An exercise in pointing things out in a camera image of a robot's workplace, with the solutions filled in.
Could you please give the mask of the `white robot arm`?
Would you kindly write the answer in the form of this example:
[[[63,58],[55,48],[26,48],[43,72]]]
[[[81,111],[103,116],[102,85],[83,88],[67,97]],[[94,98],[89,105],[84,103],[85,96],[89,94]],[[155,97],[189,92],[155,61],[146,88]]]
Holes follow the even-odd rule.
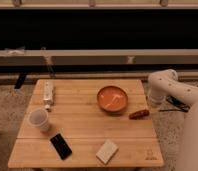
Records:
[[[150,73],[148,84],[148,99],[153,104],[161,104],[170,95],[189,106],[175,171],[198,171],[198,87],[179,82],[173,69]]]

